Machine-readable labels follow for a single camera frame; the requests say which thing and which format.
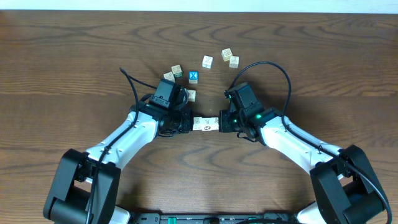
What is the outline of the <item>yellow edged white block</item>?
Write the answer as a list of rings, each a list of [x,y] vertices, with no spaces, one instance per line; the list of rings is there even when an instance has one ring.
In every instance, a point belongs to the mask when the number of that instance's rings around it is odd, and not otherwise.
[[[201,119],[201,130],[202,131],[211,131],[213,129],[213,120],[211,118],[202,118]]]

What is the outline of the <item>red edged grape block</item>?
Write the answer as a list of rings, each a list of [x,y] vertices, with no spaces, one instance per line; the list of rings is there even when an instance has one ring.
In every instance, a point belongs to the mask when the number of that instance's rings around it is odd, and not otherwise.
[[[218,117],[211,118],[211,129],[219,130],[219,119]]]

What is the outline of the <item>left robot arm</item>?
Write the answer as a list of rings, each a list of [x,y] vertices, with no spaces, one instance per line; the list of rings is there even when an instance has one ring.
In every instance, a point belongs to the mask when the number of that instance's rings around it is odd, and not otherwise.
[[[55,172],[44,218],[54,223],[129,223],[131,213],[116,205],[121,171],[158,135],[192,130],[192,111],[186,104],[185,96],[138,101],[99,144],[85,152],[68,150]]]

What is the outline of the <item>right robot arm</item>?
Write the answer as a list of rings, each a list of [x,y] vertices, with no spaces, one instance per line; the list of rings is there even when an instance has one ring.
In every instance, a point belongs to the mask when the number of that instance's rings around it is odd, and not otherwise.
[[[321,141],[290,122],[282,112],[261,107],[220,112],[220,131],[243,133],[287,156],[310,175],[316,201],[299,211],[299,223],[367,223],[392,210],[364,151]]]

